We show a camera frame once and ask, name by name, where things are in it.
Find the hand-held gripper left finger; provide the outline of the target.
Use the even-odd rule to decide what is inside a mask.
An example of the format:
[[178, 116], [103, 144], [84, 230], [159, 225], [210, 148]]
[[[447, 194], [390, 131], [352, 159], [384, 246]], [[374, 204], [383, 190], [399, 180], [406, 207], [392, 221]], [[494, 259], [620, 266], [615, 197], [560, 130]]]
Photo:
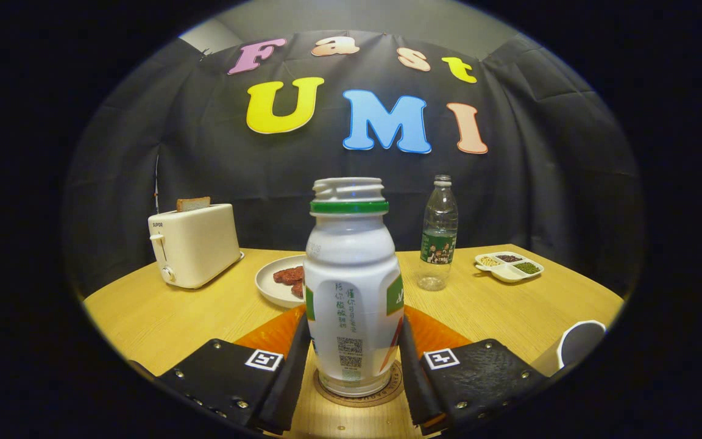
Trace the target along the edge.
[[156, 383], [234, 425], [282, 434], [291, 428], [309, 347], [300, 305], [235, 342], [205, 342]]

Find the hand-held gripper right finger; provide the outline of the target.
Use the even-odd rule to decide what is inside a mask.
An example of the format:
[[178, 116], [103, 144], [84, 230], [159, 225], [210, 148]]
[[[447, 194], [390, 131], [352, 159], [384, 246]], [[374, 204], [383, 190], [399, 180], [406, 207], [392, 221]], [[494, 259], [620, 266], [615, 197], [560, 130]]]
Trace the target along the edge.
[[496, 339], [471, 341], [410, 306], [399, 347], [410, 416], [423, 435], [480, 427], [550, 383]]

